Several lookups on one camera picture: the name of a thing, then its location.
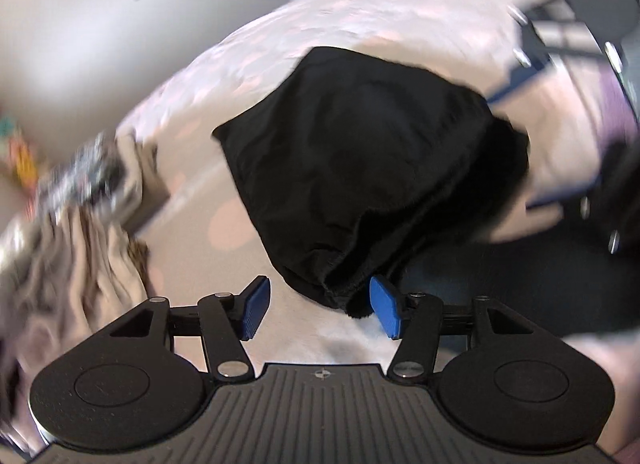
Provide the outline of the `black shorts garment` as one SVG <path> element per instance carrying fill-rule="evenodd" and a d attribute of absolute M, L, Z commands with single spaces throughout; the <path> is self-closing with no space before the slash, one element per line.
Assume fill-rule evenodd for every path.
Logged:
<path fill-rule="evenodd" d="M 286 284 L 367 317 L 369 282 L 494 221 L 529 139 L 476 91 L 429 70 L 318 46 L 213 131 Z"/>

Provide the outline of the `beige folded clothes stack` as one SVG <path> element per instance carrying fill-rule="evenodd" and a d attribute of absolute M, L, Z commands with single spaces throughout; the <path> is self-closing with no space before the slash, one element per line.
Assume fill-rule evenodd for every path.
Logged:
<path fill-rule="evenodd" d="M 28 395 L 36 375 L 148 297 L 118 224 L 68 207 L 21 223 L 1 242 L 1 436 L 44 445 Z"/>

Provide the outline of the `olive patterned garment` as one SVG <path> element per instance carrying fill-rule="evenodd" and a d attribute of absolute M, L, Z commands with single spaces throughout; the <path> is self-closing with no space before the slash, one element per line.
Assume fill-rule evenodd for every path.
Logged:
<path fill-rule="evenodd" d="M 130 239 L 127 247 L 128 256 L 138 271 L 144 287 L 150 283 L 149 278 L 149 247 L 141 239 Z"/>

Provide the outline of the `tan folded garment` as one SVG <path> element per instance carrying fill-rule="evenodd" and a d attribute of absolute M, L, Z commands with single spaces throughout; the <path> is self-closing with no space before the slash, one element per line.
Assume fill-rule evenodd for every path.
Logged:
<path fill-rule="evenodd" d="M 115 144 L 125 168 L 122 199 L 114 220 L 128 234 L 137 233 L 170 198 L 168 187 L 157 168 L 157 143 L 138 142 L 132 133 L 119 135 Z"/>

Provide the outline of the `floral dark folded garment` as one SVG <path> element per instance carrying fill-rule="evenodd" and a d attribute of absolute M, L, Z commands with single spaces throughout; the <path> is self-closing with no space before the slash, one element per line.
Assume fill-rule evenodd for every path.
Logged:
<path fill-rule="evenodd" d="M 39 180 L 35 212 L 44 216 L 66 205 L 105 203 L 124 176 L 125 166 L 115 139 L 101 132 L 82 144 L 67 163 L 53 167 Z"/>

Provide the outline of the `plush toy column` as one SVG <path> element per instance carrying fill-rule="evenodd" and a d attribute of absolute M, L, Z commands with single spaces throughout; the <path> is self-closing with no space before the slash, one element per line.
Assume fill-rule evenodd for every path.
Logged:
<path fill-rule="evenodd" d="M 36 193 L 40 175 L 39 156 L 22 128 L 1 113 L 1 168 L 29 196 Z"/>

